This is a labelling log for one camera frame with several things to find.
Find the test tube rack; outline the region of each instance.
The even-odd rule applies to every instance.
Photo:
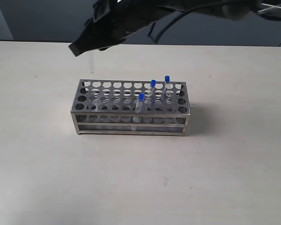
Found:
[[[138,95],[146,95],[150,82],[80,80],[71,109],[76,133],[185,136],[191,116],[186,83],[170,85],[165,97],[164,82],[157,82],[151,102],[136,113]],[[135,116],[140,123],[133,123]]]

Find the blue cap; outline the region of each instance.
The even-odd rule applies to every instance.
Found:
[[[154,88],[155,85],[156,85],[156,80],[152,80],[152,81],[151,81],[151,88]]]
[[[139,101],[142,102],[144,100],[144,98],[145,98],[145,95],[143,93],[141,93],[139,95]]]
[[[170,76],[165,76],[164,80],[165,80],[166,83],[169,83],[170,82]]]

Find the table surface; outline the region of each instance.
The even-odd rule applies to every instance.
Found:
[[[0,42],[0,225],[281,224],[281,48]],[[186,81],[189,135],[77,135],[79,79]]]

